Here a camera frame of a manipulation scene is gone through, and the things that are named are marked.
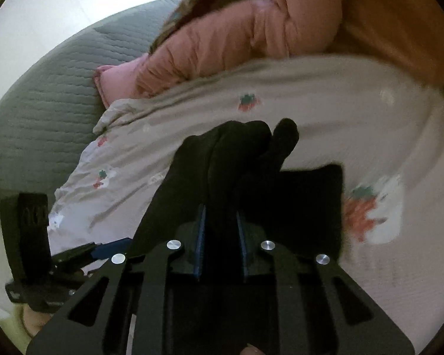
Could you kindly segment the left hand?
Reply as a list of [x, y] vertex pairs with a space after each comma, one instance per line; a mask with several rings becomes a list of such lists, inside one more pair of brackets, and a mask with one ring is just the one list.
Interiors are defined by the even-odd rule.
[[22, 321], [30, 337], [35, 337], [53, 317], [52, 313], [36, 312], [27, 304], [23, 307]]

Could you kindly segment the right hand thumb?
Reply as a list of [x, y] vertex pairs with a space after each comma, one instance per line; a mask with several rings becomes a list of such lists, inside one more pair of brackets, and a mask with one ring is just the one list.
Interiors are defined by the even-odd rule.
[[259, 348], [253, 345], [247, 345], [241, 352], [240, 355], [265, 355]]

